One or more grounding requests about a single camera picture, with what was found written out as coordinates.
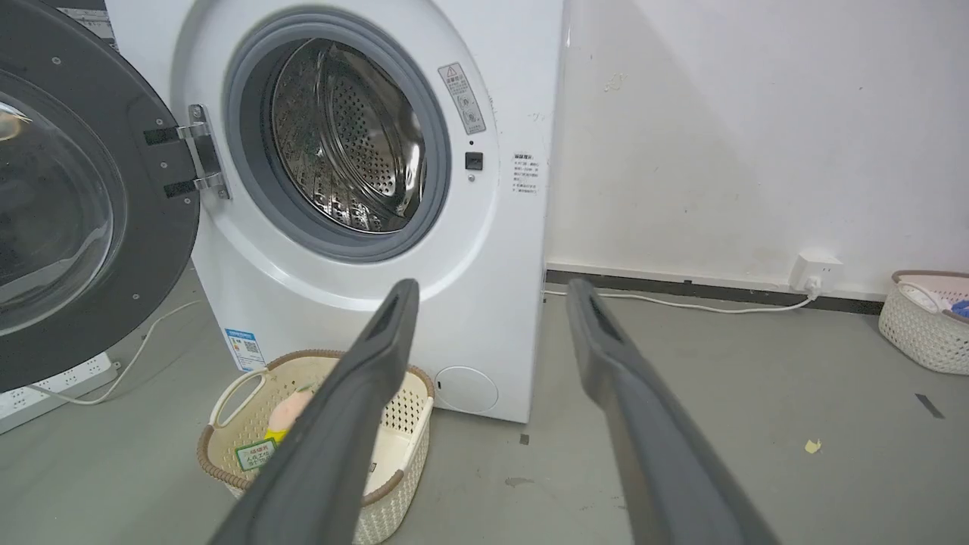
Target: plug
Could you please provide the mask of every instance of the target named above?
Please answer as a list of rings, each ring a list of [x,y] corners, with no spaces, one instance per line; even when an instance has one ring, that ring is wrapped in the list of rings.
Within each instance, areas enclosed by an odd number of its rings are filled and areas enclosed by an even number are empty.
[[[807,299],[811,301],[816,301],[824,291],[824,281],[820,276],[808,276],[807,280],[804,281],[804,291],[807,292]]]

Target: concrete floor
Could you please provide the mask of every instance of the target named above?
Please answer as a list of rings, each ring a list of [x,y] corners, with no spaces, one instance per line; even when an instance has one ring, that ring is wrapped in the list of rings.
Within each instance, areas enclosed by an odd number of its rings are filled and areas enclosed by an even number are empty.
[[[202,296],[187,274],[159,312]],[[969,378],[911,363],[871,316],[610,306],[784,542],[969,541]],[[142,334],[112,358],[128,361]],[[562,298],[547,298],[541,335],[531,423],[436,411],[391,543],[631,542]],[[196,305],[157,328],[114,401],[63,406],[0,435],[0,542],[205,542],[233,500],[198,468],[195,444],[235,376],[211,312]],[[808,439],[820,452],[804,451]]]

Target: front-load washing machine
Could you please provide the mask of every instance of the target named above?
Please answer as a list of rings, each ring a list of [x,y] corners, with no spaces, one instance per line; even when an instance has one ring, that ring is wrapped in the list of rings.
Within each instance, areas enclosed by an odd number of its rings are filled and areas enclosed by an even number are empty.
[[[110,0],[124,58],[0,12],[3,389],[131,332],[191,253],[240,369],[348,347],[413,277],[440,406],[527,421],[563,0]]]

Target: warning label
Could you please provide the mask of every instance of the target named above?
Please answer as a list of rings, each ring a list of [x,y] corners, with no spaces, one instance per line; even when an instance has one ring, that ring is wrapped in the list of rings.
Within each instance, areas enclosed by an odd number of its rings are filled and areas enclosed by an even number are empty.
[[[515,173],[512,176],[512,191],[538,195],[539,161],[531,153],[516,153]]]
[[[475,93],[471,90],[471,84],[464,77],[459,63],[449,64],[437,69],[437,73],[444,80],[444,85],[448,87],[454,105],[464,123],[464,132],[469,135],[482,133],[485,131],[485,120],[482,118],[482,110],[478,107]]]
[[[250,371],[266,366],[266,360],[259,349],[259,343],[256,342],[256,336],[238,330],[226,330],[226,336],[235,354],[235,366],[239,370]]]
[[[114,42],[114,29],[111,28],[108,12],[104,10],[77,10],[74,8],[58,8],[58,10],[65,16],[82,24],[98,38],[108,42],[115,51],[118,50],[118,45]]]

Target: power strip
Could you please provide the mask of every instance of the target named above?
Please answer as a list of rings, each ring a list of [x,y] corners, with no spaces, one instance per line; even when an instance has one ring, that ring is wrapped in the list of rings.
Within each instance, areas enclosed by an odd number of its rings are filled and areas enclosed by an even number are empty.
[[[117,367],[102,352],[75,368],[35,384],[51,392],[76,398],[108,384],[117,374]],[[17,388],[0,394],[0,433],[9,432],[65,402],[30,388]]]

